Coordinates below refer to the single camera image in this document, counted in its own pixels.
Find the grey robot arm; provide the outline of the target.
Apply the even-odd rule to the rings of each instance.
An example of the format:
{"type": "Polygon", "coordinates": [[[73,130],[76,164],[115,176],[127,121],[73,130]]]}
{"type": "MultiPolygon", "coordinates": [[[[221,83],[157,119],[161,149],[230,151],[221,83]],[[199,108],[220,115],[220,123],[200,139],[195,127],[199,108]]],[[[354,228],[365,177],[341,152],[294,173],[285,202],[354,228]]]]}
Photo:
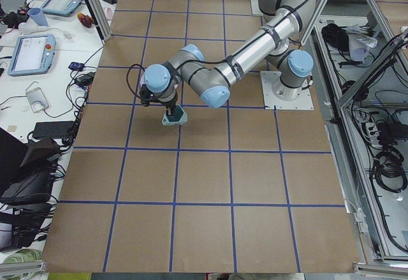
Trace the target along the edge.
{"type": "Polygon", "coordinates": [[[258,6],[271,19],[221,61],[209,63],[198,47],[189,44],[168,61],[150,65],[137,94],[142,105],[160,103],[167,109],[168,123],[180,124],[184,112],[177,105],[177,85],[186,82],[208,107],[221,107],[232,85],[273,51],[288,48],[289,37],[311,20],[316,0],[258,0],[258,6]]]}

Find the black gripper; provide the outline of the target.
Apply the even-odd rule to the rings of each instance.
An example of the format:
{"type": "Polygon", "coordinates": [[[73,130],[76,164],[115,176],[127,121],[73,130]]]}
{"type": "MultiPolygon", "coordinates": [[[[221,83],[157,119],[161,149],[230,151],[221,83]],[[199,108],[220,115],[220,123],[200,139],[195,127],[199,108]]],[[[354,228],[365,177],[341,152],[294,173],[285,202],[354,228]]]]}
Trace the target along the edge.
{"type": "Polygon", "coordinates": [[[148,107],[151,103],[160,103],[166,107],[166,116],[173,117],[176,110],[176,102],[178,100],[177,90],[174,87],[169,87],[163,92],[154,93],[148,89],[146,84],[143,84],[139,90],[141,104],[148,107]]]}

